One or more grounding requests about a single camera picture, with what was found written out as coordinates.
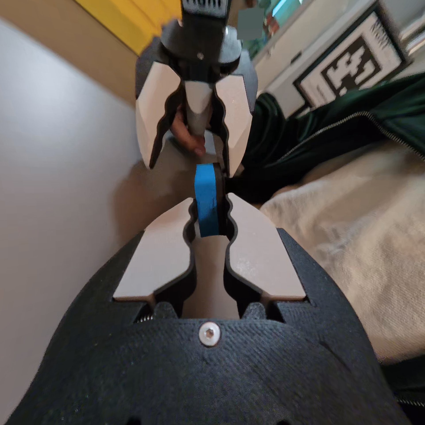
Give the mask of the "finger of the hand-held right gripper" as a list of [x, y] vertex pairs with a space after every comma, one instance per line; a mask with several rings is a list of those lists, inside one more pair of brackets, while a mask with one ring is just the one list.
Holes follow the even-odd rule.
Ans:
[[163, 149], [163, 139], [182, 102], [181, 78], [163, 63], [154, 62], [136, 100], [136, 135], [142, 160], [153, 169]]
[[243, 77], [229, 75], [217, 82], [213, 100], [218, 113], [217, 134], [224, 144], [225, 172], [232, 178], [245, 154], [252, 124]]

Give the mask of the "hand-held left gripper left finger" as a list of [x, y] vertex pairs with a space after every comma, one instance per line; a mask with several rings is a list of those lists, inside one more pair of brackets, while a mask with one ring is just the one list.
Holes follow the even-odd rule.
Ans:
[[187, 198], [145, 229], [114, 292], [115, 301], [142, 301], [154, 308], [170, 303], [178, 317], [196, 288], [192, 243], [197, 205]]

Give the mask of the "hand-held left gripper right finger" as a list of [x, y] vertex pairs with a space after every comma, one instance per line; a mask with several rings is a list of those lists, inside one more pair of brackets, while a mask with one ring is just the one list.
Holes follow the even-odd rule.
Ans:
[[251, 303], [303, 301], [305, 289], [278, 229], [260, 210], [234, 193], [226, 195], [224, 287], [243, 316]]

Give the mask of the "blue whiteboard eraser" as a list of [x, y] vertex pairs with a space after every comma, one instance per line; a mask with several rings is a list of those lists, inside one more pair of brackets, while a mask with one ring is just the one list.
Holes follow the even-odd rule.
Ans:
[[200, 236], [226, 235], [225, 177], [218, 162], [197, 165], [194, 190]]

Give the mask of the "person's right forearm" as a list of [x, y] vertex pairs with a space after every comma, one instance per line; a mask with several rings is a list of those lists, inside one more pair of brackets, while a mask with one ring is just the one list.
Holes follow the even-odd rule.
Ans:
[[298, 142], [299, 121], [286, 119], [272, 94], [260, 94], [255, 102], [247, 148], [242, 159], [244, 171], [256, 171], [273, 164]]

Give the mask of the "person's right hand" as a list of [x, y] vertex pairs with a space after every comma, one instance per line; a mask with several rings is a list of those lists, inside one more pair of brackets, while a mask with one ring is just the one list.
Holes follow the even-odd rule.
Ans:
[[178, 106], [170, 130], [179, 144], [189, 153], [202, 157], [206, 153], [205, 136], [193, 135], [185, 124], [185, 109], [181, 104]]

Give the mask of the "large yellow plastic bin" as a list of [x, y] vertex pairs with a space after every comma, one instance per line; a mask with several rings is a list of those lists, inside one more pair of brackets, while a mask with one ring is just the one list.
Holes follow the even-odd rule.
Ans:
[[160, 36], [162, 26], [181, 18], [179, 0], [77, 0], [136, 55]]

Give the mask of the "cream cloth garment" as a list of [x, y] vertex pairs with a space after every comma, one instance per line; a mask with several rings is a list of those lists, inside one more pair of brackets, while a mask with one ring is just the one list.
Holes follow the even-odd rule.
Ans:
[[325, 269], [383, 364], [425, 350], [425, 165], [387, 141], [280, 189], [260, 210]]

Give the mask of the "black white marker board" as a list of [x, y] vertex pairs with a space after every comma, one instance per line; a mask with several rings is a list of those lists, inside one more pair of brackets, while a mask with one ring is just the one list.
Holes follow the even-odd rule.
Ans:
[[342, 35], [294, 81], [315, 109], [348, 91], [384, 82], [411, 63], [399, 33], [381, 1], [372, 1]]

